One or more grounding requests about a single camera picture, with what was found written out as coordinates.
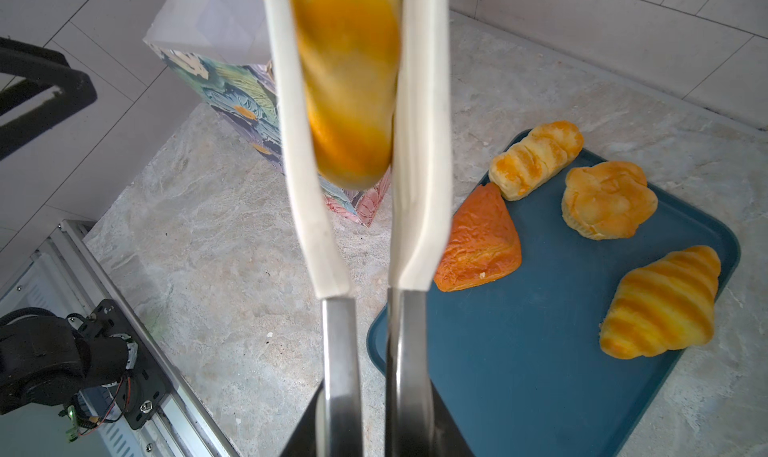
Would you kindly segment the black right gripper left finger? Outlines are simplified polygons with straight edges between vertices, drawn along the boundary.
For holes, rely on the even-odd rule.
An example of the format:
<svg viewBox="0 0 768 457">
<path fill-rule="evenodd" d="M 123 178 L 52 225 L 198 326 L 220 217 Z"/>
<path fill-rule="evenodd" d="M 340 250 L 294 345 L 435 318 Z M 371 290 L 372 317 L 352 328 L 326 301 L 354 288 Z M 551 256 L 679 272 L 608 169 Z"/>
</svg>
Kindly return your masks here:
<svg viewBox="0 0 768 457">
<path fill-rule="evenodd" d="M 308 406 L 285 444 L 281 457 L 317 457 L 316 413 L 324 385 L 319 384 Z"/>
</svg>

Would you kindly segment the yellow striped fake croissant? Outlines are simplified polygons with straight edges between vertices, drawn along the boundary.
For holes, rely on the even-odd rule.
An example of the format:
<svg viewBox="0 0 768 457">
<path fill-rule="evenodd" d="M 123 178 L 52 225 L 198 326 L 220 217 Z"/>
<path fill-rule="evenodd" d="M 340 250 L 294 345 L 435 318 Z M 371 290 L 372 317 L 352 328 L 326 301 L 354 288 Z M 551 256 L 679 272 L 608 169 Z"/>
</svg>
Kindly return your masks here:
<svg viewBox="0 0 768 457">
<path fill-rule="evenodd" d="M 628 272 L 600 325 L 601 350 L 630 360 L 709 343 L 720 271 L 716 251 L 697 245 Z"/>
</svg>

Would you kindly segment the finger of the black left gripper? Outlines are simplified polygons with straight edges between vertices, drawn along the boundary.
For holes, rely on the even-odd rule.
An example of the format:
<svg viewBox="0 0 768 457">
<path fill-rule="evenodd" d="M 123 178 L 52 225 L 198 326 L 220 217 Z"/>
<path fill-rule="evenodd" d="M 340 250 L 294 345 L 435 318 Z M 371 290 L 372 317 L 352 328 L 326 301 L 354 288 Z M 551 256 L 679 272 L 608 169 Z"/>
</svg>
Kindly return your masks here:
<svg viewBox="0 0 768 457">
<path fill-rule="evenodd" d="M 1 157 L 9 157 L 44 132 L 97 100 L 90 76 L 55 50 L 3 37 L 1 72 L 20 80 L 1 91 L 3 115 L 51 89 L 53 96 L 1 125 Z"/>
</svg>

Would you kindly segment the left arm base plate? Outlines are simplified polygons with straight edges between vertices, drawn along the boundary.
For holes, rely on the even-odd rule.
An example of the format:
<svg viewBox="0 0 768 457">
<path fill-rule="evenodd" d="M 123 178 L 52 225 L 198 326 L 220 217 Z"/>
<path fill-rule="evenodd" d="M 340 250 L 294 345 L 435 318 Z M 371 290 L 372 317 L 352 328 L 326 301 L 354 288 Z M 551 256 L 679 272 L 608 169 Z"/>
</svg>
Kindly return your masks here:
<svg viewBox="0 0 768 457">
<path fill-rule="evenodd" d="M 133 430 L 155 415 L 171 382 L 116 301 L 104 299 L 78 328 L 88 346 L 87 377 L 93 386 L 118 384 L 109 404 Z"/>
</svg>

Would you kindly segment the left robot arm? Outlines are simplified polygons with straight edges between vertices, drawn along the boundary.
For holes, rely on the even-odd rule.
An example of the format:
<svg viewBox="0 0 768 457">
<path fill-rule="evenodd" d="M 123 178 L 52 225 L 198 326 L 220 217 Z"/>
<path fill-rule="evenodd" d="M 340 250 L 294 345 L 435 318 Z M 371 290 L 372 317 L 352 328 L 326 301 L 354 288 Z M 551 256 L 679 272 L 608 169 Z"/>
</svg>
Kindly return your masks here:
<svg viewBox="0 0 768 457">
<path fill-rule="evenodd" d="M 48 89 L 54 91 L 52 97 L 2 124 L 3 158 L 97 99 L 90 77 L 50 49 L 4 38 L 1 70 L 18 79 L 1 93 L 3 114 Z M 7 414 L 29 404 L 63 405 L 83 389 L 119 381 L 130 355 L 123 338 L 89 338 L 44 308 L 10 312 L 1 318 L 1 411 Z"/>
</svg>

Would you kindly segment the round fake bun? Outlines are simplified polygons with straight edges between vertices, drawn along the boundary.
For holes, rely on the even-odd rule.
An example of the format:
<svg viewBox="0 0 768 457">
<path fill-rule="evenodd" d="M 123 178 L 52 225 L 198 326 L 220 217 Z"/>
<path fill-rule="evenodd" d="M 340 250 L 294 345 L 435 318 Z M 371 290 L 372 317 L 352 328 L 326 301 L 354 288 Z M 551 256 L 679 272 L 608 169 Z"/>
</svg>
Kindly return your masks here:
<svg viewBox="0 0 768 457">
<path fill-rule="evenodd" d="M 591 240 L 631 238 L 658 208 L 643 169 L 632 162 L 573 168 L 565 183 L 563 220 Z"/>
</svg>

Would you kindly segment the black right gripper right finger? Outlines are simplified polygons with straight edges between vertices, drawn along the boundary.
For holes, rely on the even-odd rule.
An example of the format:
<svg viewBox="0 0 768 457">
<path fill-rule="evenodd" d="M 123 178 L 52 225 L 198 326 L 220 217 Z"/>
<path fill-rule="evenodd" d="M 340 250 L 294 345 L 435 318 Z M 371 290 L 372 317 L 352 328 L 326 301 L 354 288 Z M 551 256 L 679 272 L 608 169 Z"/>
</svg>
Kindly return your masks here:
<svg viewBox="0 0 768 457">
<path fill-rule="evenodd" d="M 435 385 L 432 385 L 434 435 L 430 455 L 433 457 L 474 457 Z"/>
</svg>

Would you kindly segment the brown fake croissant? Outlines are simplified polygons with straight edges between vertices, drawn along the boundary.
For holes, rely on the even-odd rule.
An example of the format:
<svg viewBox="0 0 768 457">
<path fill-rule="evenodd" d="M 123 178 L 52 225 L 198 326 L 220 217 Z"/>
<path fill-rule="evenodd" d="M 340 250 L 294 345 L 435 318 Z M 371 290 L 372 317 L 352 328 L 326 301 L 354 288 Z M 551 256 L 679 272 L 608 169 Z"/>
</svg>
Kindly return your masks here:
<svg viewBox="0 0 768 457">
<path fill-rule="evenodd" d="M 442 292 L 499 280 L 522 264 L 522 248 L 500 188 L 476 187 L 453 217 L 449 242 L 435 274 Z"/>
</svg>

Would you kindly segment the floral paper bag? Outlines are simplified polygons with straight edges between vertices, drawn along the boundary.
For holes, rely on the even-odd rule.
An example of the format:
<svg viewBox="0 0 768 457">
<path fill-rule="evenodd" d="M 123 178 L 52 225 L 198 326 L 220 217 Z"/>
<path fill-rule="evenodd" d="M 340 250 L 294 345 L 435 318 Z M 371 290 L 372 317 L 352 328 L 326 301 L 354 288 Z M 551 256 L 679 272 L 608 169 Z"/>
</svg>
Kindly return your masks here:
<svg viewBox="0 0 768 457">
<path fill-rule="evenodd" d="M 145 41 L 274 167 L 282 167 L 264 0 L 166 0 Z M 388 168 L 375 186 L 353 191 L 320 175 L 327 206 L 363 225 L 373 221 L 390 181 Z"/>
</svg>

